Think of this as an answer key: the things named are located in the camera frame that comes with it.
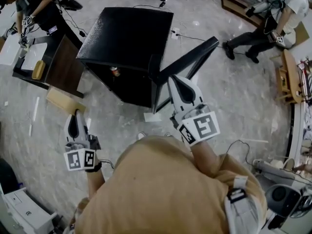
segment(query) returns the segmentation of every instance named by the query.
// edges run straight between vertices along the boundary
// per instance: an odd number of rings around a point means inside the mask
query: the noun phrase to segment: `yellow object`
[[[294,165],[295,165],[294,159],[293,158],[288,158],[284,162],[283,168],[291,171],[294,168]]]
[[[71,115],[75,115],[76,109],[83,114],[86,110],[86,107],[79,102],[76,102],[74,99],[69,96],[61,93],[60,91],[52,88],[46,97],[46,99],[56,105],[57,107],[63,109]]]
[[[45,67],[45,63],[43,60],[37,61],[35,68],[33,70],[33,73],[31,75],[31,78],[35,80],[40,80],[42,77],[44,67]]]

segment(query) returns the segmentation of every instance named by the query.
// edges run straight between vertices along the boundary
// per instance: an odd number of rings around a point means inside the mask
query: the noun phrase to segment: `white stick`
[[[30,125],[29,125],[29,131],[28,131],[28,135],[29,135],[29,137],[31,137],[31,130],[32,130],[32,128],[33,128],[33,125],[32,125],[32,124],[30,124]]]
[[[35,109],[34,109],[34,114],[33,114],[33,121],[36,120],[38,104],[39,104],[39,97],[37,97],[37,100],[36,100]]]
[[[87,128],[88,130],[90,130],[90,126],[91,126],[91,118],[87,119]]]
[[[261,139],[240,138],[240,140],[244,140],[244,141],[253,141],[253,142],[261,142],[261,143],[269,143],[267,140],[261,140]]]

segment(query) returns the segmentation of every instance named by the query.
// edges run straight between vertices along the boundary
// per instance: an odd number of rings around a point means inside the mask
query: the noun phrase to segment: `white cabinet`
[[[7,210],[27,234],[48,234],[53,230],[52,219],[57,216],[44,211],[26,193],[26,188],[3,196]]]

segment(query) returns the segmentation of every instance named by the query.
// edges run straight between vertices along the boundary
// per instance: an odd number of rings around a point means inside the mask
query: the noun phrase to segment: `black pants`
[[[267,19],[267,23],[265,20],[255,31],[244,33],[228,41],[228,45],[233,49],[242,45],[252,45],[248,53],[253,57],[257,57],[260,52],[272,49],[275,42],[269,42],[268,35],[265,33],[276,29],[277,23],[271,15]]]
[[[72,31],[72,29],[68,26],[66,21],[64,20],[61,14],[56,14],[55,16],[49,18],[45,23],[39,24],[40,28],[46,32],[49,31],[53,26],[56,26],[58,30],[54,32],[51,37],[63,37],[66,35],[68,39],[74,44],[78,49],[81,48],[82,42],[76,36],[76,34]]]

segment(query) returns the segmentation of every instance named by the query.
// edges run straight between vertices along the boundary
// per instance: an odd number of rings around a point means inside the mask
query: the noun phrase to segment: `tan shirt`
[[[119,158],[113,176],[97,191],[76,222],[77,234],[224,234],[224,198],[237,174],[249,177],[247,193],[266,200],[256,178],[230,156],[211,169],[194,165],[173,137],[137,141]]]

